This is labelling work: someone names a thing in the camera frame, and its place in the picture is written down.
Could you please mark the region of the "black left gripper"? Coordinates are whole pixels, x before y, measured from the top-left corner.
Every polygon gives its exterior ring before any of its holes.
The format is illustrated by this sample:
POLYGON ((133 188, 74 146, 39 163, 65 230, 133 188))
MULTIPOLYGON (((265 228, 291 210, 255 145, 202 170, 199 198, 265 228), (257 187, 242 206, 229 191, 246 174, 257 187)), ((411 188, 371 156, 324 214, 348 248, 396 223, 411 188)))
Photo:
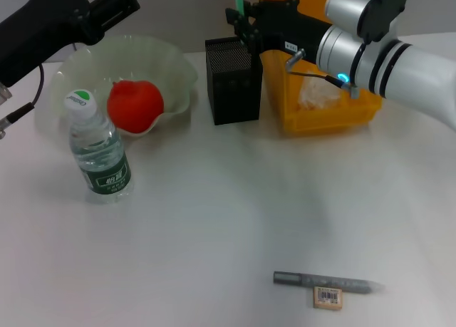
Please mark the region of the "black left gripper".
POLYGON ((1 84, 11 87, 69 44, 96 44, 139 9, 138 0, 28 0, 1 22, 1 84))

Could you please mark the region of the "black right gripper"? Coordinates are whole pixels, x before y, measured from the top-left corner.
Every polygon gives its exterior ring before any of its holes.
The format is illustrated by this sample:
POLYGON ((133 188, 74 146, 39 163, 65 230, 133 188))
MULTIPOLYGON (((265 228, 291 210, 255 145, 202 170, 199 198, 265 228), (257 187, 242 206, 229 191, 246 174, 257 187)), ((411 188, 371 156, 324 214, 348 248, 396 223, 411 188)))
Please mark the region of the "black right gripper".
POLYGON ((225 15, 253 56, 270 50, 292 55, 302 49, 304 60, 315 63, 320 42, 331 25, 300 13, 298 4, 299 0, 244 1, 242 10, 227 8, 225 15))

